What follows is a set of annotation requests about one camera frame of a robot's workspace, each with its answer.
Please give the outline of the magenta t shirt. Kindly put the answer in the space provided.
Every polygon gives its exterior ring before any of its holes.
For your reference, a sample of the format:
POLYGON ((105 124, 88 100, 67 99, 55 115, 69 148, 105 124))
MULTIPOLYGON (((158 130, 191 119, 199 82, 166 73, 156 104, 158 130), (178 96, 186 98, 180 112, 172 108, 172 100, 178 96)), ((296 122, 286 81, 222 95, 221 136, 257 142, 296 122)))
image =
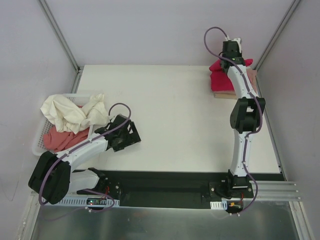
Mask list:
MULTIPOLYGON (((246 68, 251 68, 252 63, 254 62, 253 59, 248 58, 245 59, 245 66, 246 68)), ((223 69, 221 68, 220 60, 217 60, 213 65, 209 67, 211 71, 210 81, 211 81, 211 90, 213 92, 224 92, 224 91, 232 91, 235 92, 233 84, 231 80, 227 77, 224 73, 223 69)))

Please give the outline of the cream white t shirt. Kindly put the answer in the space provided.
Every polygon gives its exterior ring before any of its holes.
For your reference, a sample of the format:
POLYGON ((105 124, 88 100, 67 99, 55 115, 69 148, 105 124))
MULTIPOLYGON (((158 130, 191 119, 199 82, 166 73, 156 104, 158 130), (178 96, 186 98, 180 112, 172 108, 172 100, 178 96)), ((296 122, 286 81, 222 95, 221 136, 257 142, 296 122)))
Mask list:
POLYGON ((40 110, 59 133, 77 134, 92 125, 106 125, 109 120, 103 93, 91 95, 83 106, 61 94, 51 95, 43 102, 40 110))

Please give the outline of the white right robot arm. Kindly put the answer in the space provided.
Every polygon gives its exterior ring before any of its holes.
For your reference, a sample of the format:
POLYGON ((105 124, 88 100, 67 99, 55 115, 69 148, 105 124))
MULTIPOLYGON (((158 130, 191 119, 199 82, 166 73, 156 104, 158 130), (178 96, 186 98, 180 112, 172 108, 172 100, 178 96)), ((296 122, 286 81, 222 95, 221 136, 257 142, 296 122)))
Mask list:
POLYGON ((266 101, 258 96, 249 79, 240 38, 224 41, 219 59, 223 72, 233 85, 237 102, 230 114, 230 126, 234 131, 232 162, 225 181, 216 187, 215 192, 231 199, 251 187, 250 147, 254 134, 262 128, 266 101))

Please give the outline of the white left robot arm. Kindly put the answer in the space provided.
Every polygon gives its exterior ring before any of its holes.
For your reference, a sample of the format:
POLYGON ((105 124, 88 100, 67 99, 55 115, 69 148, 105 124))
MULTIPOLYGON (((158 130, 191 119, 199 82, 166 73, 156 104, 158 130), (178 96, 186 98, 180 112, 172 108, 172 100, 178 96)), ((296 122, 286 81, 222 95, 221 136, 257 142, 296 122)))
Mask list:
POLYGON ((105 151, 122 151, 141 142, 135 123, 118 114, 106 126, 94 131, 87 139, 67 150, 57 153, 46 151, 28 181, 28 186, 39 194, 45 203, 60 202, 68 193, 106 194, 110 188, 107 177, 100 170, 90 167, 77 171, 77 167, 105 151))

